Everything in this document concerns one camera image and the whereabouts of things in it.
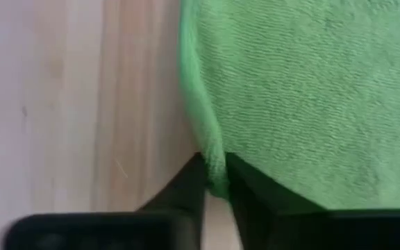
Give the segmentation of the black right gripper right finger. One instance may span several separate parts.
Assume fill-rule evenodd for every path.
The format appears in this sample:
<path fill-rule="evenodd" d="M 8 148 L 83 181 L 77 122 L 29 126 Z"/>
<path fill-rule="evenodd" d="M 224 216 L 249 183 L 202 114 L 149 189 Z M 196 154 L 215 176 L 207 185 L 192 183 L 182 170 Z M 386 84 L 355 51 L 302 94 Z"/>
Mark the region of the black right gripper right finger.
<path fill-rule="evenodd" d="M 286 215 L 325 209 L 271 179 L 235 153 L 226 154 L 228 197 L 244 250 L 299 250 L 300 238 Z"/>

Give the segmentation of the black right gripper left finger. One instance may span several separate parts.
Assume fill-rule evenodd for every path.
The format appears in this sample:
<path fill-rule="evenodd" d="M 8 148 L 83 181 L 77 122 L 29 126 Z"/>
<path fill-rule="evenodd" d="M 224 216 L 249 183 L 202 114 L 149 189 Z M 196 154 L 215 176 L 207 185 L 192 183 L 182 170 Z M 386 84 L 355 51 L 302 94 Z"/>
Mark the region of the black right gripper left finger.
<path fill-rule="evenodd" d="M 202 215 L 208 181 L 206 162 L 195 153 L 175 177 L 139 210 L 175 210 Z"/>

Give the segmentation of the green microfiber towel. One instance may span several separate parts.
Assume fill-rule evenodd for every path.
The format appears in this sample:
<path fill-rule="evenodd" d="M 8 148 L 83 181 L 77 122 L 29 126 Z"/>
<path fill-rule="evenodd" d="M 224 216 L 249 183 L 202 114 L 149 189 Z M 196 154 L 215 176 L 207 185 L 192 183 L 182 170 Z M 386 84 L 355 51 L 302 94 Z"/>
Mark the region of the green microfiber towel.
<path fill-rule="evenodd" d="M 181 0 L 210 191 L 227 153 L 329 209 L 400 208 L 400 0 Z"/>

